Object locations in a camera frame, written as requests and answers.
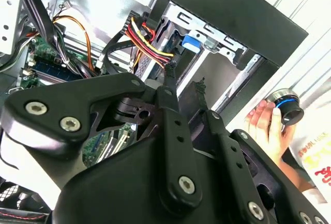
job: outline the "fingernail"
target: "fingernail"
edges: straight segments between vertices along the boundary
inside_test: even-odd
[[[267,101],[266,100],[262,100],[259,104],[260,107],[264,107],[267,105]]]
[[[278,109],[278,108],[274,108],[274,109],[273,109],[273,115],[281,115],[281,113],[280,113],[280,109]]]
[[[267,105],[268,108],[274,108],[275,104],[273,102],[269,102]]]

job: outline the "red cable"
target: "red cable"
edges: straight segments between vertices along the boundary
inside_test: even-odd
[[[43,217],[46,217],[46,215],[40,215],[40,216],[36,216],[36,217],[21,217],[21,216],[16,216],[16,215],[4,214],[1,212],[0,212],[0,215],[9,216],[9,217],[17,218],[17,219],[22,219],[22,220],[36,220],[36,219],[41,219]]]
[[[146,50],[147,51],[147,53],[150,55],[150,56],[152,56],[152,57],[155,57],[155,58],[157,58],[157,59],[160,59],[161,61],[164,61],[164,62],[166,62],[166,63],[168,63],[169,61],[168,60],[166,60],[164,57],[161,57],[161,56],[159,56],[159,55],[157,55],[157,54],[155,54],[154,52],[152,52],[150,49],[148,49],[148,47],[135,35],[135,33],[132,31],[132,29],[130,28],[130,26],[128,26],[128,31],[129,31],[129,33],[130,33],[130,35],[135,39],[135,41],[137,41],[138,43],[139,43],[139,45],[141,46],[141,47],[143,47],[144,48],[144,50]]]
[[[152,38],[149,40],[149,42],[152,42],[156,35],[155,31],[153,29],[150,29],[149,27],[147,27],[146,22],[144,22],[142,26],[145,27],[152,34]]]

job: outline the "finger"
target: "finger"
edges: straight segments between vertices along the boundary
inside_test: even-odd
[[[283,141],[286,143],[286,147],[290,145],[295,133],[296,125],[287,126],[284,130]]]
[[[259,121],[259,118],[263,112],[263,110],[265,109],[267,105],[267,102],[266,100],[262,100],[258,107],[256,108],[253,116],[252,116],[252,119],[250,121],[250,125],[249,125],[249,135],[254,139],[256,140],[256,128],[257,128],[257,124],[258,124],[258,121]]]
[[[268,127],[270,120],[272,118],[273,109],[275,104],[273,102],[269,102],[267,107],[263,110],[258,124],[257,124],[257,139],[256,142],[263,146],[268,143],[269,135],[268,135]]]
[[[252,119],[253,115],[255,113],[255,109],[249,112],[249,114],[246,116],[244,120],[244,131],[249,133],[249,125],[250,125],[250,120]]]
[[[278,147],[280,145],[280,142],[282,141],[281,127],[280,109],[274,108],[269,131],[269,144],[271,147]]]

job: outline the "metal bracket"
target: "metal bracket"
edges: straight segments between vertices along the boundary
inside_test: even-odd
[[[22,0],[0,0],[0,52],[12,54]]]

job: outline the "motherboard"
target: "motherboard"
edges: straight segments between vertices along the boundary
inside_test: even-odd
[[[87,56],[70,50],[67,53],[70,59],[87,62]],[[26,64],[20,78],[19,90],[82,79],[68,70],[56,51],[39,36],[34,38],[28,47]],[[116,132],[103,132],[85,141],[83,163],[91,167],[124,149],[127,145],[126,140],[133,133],[130,126],[131,124],[126,124]]]

